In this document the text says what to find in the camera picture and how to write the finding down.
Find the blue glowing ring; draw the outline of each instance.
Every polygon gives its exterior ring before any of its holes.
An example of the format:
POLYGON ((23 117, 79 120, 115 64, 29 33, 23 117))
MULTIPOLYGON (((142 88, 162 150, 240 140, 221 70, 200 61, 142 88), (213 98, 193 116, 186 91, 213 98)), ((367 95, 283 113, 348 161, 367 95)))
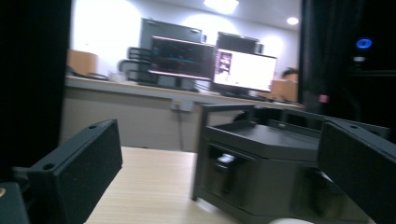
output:
POLYGON ((373 41, 371 39, 363 38, 358 40, 356 46, 358 47, 358 49, 368 49, 372 46, 372 44, 373 41))

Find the computer monitor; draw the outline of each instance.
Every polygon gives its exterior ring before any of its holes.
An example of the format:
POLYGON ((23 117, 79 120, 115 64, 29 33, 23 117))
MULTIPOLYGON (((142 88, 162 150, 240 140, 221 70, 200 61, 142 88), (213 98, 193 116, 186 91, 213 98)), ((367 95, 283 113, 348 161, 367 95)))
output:
POLYGON ((246 94, 248 90, 270 91, 275 70, 275 57, 218 49, 214 89, 235 95, 246 94))
POLYGON ((153 36, 150 73, 210 81, 215 46, 153 36))

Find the wall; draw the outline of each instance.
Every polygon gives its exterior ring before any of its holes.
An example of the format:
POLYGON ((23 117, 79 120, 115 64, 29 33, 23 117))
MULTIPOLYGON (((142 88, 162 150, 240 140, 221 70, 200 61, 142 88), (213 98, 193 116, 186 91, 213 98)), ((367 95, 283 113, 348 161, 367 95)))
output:
POLYGON ((278 58, 278 75, 298 66, 299 34, 263 24, 152 0, 75 0, 73 15, 70 46, 97 54, 100 74, 117 71, 127 48, 138 47, 142 18, 201 29, 208 44, 216 44, 218 31, 257 38, 264 54, 278 58))

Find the desk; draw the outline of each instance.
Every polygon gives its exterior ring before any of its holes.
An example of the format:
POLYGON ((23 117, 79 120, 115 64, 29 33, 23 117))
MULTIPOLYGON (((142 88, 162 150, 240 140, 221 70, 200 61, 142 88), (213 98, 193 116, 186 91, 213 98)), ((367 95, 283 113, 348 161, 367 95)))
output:
MULTIPOLYGON (((92 123, 117 119, 123 146, 194 152, 201 105, 206 104, 255 104, 302 109, 297 105, 152 88, 133 82, 66 77, 61 143, 92 123), (193 102, 191 112, 178 114, 172 110, 173 99, 193 102)), ((229 123, 237 113, 239 111, 218 113, 213 116, 210 125, 229 123)))
POLYGON ((237 223, 191 200, 195 153, 123 147, 123 165, 87 224, 237 223))

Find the wall-mounted monitor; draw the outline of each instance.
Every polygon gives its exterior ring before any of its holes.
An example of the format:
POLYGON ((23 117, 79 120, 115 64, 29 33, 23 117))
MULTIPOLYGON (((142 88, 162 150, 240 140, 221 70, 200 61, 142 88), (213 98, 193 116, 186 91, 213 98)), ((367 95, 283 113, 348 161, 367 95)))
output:
POLYGON ((215 89, 270 91, 275 70, 275 57, 218 49, 213 84, 215 89))
POLYGON ((211 80, 215 46, 153 36, 150 73, 211 80))

